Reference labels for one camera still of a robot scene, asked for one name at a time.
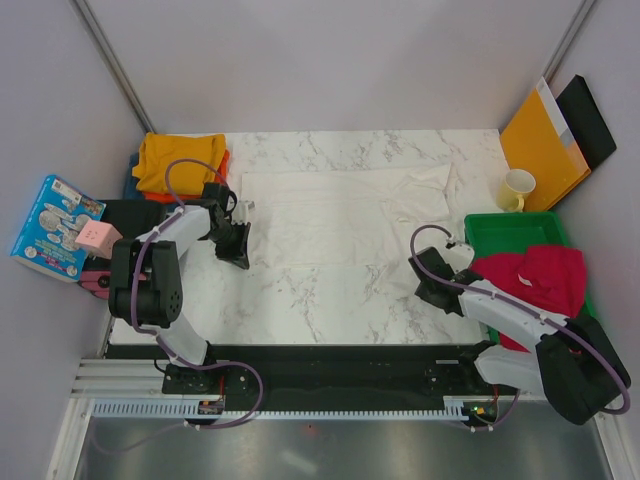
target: mug handle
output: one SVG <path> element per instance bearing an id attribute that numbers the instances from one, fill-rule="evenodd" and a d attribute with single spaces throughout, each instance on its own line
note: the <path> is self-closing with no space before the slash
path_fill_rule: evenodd
<path id="1" fill-rule="evenodd" d="M 518 195 L 518 206 L 516 208 L 509 209 L 510 212 L 521 212 L 524 209 L 524 197 Z"/>

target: mug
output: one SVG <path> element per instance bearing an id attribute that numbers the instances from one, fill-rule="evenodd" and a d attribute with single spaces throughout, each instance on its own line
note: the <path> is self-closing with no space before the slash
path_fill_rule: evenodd
<path id="1" fill-rule="evenodd" d="M 509 170 L 500 185 L 496 203 L 507 212 L 521 212 L 525 200 L 534 188 L 536 179 L 529 172 L 519 168 Z"/>

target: white wall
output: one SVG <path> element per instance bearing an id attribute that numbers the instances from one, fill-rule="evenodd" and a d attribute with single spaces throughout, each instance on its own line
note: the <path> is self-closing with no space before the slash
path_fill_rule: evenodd
<path id="1" fill-rule="evenodd" d="M 35 480 L 105 306 L 6 254 L 47 174 L 119 197 L 142 131 L 66 0 L 2 2 L 0 65 L 0 477 Z"/>
<path id="2" fill-rule="evenodd" d="M 161 132 L 492 128 L 580 0 L 90 0 Z"/>
<path id="3" fill-rule="evenodd" d="M 584 76 L 618 150 L 557 209 L 589 267 L 596 308 L 632 381 L 621 419 L 640 455 L 640 2 L 599 3 L 551 88 Z"/>

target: marble table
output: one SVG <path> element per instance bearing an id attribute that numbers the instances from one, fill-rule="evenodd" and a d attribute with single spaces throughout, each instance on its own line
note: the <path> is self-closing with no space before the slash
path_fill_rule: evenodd
<path id="1" fill-rule="evenodd" d="M 494 195 L 507 164 L 496 130 L 287 132 L 228 134 L 229 184 L 243 173 L 367 170 L 451 164 L 444 191 L 464 238 L 468 213 L 498 211 Z M 402 274 L 413 273 L 406 258 Z M 183 311 L 195 330 L 221 344 L 476 343 L 484 329 L 445 315 L 398 287 L 377 266 L 267 268 L 241 271 L 197 242 L 181 260 Z M 111 344 L 152 343 L 116 320 Z"/>

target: folded yellow cloth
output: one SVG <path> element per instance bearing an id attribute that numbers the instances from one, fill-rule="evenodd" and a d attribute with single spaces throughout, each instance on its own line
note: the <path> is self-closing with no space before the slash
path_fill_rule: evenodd
<path id="1" fill-rule="evenodd" d="M 226 149 L 222 134 L 180 137 L 147 133 L 140 145 L 140 161 L 132 171 L 133 176 L 140 179 L 136 188 L 141 192 L 168 193 L 164 174 L 171 162 L 193 158 L 217 169 Z M 176 165 L 169 174 L 171 187 L 179 195 L 200 195 L 203 184 L 214 178 L 215 174 L 208 168 L 187 162 Z"/>

